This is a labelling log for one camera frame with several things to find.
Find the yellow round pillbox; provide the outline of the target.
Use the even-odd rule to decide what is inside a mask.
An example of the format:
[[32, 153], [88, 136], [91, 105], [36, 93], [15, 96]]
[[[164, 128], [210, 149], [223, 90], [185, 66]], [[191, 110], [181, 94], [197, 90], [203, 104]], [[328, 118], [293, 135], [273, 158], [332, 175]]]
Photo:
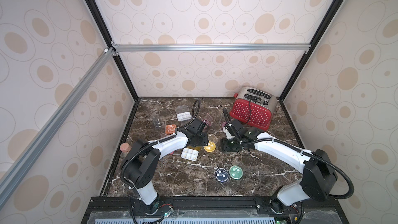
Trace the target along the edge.
[[204, 150], [206, 152], [213, 152], [216, 150], [216, 144], [218, 142], [218, 138], [214, 134], [208, 134], [208, 144], [204, 146]]

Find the green round pillbox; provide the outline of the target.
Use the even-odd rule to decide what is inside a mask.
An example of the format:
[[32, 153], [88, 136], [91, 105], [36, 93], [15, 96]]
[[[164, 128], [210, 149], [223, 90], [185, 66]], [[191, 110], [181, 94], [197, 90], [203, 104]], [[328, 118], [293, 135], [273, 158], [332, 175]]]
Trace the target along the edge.
[[232, 179], [239, 180], [243, 177], [243, 170], [241, 167], [233, 165], [229, 168], [229, 174]]

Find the dark blue round pillbox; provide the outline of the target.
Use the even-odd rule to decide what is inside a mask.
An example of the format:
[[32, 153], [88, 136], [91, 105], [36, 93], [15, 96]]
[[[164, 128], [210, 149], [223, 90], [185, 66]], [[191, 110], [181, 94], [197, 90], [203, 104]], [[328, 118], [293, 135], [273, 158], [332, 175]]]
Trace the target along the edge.
[[218, 168], [215, 172], [215, 177], [216, 177], [217, 181], [224, 183], [224, 182], [228, 181], [229, 173], [224, 168]]

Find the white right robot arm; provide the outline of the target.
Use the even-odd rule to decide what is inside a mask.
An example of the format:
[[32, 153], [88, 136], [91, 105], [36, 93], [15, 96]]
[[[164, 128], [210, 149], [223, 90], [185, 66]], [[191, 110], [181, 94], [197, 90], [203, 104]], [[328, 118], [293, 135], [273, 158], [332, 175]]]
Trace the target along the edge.
[[344, 200], [354, 194], [354, 185], [349, 176], [332, 164], [327, 153], [321, 149], [310, 151], [281, 141], [255, 127], [246, 128], [223, 109], [226, 124], [223, 128], [227, 148], [232, 151], [255, 149], [271, 155], [293, 167], [302, 177], [280, 186], [270, 199], [273, 212], [282, 214], [294, 203], [306, 200], [324, 202], [328, 198]]

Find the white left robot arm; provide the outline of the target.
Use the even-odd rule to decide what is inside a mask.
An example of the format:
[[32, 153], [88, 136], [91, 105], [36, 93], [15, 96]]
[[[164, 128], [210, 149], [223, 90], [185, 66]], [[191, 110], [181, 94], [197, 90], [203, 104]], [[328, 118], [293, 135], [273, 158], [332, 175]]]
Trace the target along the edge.
[[159, 196], [152, 183], [159, 161], [176, 150], [188, 146], [207, 146], [209, 143], [208, 134], [204, 131], [207, 124], [198, 118], [200, 106], [201, 100], [196, 99], [193, 119], [171, 135], [153, 141], [138, 139], [121, 163], [121, 181], [133, 188], [137, 199], [151, 212], [159, 205]]

